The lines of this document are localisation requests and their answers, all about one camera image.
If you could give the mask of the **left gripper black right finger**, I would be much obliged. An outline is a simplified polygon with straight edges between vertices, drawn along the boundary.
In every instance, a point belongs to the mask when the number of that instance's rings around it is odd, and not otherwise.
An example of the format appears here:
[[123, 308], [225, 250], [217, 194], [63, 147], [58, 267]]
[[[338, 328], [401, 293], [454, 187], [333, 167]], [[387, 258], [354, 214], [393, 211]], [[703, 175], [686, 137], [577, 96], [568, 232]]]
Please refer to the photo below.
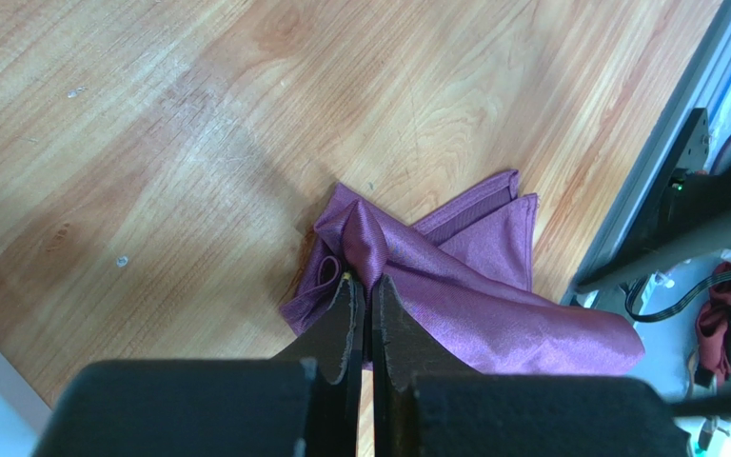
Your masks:
[[484, 375], [372, 291], [379, 456], [686, 456], [689, 436], [647, 384], [624, 377]]

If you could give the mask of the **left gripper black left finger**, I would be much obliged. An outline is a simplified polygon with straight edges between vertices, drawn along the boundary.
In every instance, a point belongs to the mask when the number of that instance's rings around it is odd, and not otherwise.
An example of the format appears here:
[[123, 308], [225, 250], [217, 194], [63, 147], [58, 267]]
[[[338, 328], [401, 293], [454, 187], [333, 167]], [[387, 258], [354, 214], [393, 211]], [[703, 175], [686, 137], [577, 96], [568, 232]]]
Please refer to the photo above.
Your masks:
[[111, 360], [69, 384], [38, 456], [353, 456], [364, 355], [362, 285], [269, 359]]

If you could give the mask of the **purple cloth napkin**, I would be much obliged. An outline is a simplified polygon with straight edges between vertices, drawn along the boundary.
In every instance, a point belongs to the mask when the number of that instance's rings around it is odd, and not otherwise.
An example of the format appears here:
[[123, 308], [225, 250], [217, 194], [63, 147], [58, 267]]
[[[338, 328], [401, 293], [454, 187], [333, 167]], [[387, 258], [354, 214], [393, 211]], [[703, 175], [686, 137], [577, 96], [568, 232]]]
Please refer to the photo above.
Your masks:
[[343, 273], [357, 274], [369, 294], [388, 276], [407, 312], [480, 372], [625, 374], [644, 354], [625, 318], [534, 293], [537, 210], [535, 194], [520, 194], [516, 170], [483, 180], [412, 225], [337, 184], [282, 316], [303, 333], [326, 312]]

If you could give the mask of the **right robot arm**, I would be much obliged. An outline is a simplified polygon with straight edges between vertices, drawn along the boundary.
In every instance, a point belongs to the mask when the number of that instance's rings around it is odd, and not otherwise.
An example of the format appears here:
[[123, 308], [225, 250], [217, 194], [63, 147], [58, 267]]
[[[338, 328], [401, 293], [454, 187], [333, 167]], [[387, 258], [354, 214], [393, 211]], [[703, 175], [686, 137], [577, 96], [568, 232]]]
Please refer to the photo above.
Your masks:
[[706, 109], [693, 109], [622, 246], [606, 264], [578, 274], [576, 291], [609, 288], [720, 248], [731, 249], [731, 165], [715, 173], [704, 171], [707, 132]]

